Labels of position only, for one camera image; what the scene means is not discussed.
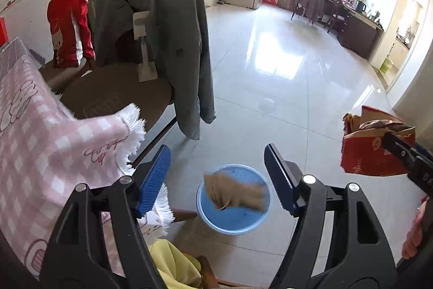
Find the person's right hand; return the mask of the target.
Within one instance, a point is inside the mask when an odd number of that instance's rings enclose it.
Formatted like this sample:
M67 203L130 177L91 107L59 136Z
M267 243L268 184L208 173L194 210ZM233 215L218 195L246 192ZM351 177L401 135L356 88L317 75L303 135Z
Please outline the person's right hand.
M421 223L424 219L428 200L429 199L426 198L419 207L416 216L412 222L411 229L406 235L406 240L401 249L401 256L402 258L404 258L404 260L409 260L418 253L418 246L421 244L423 237Z

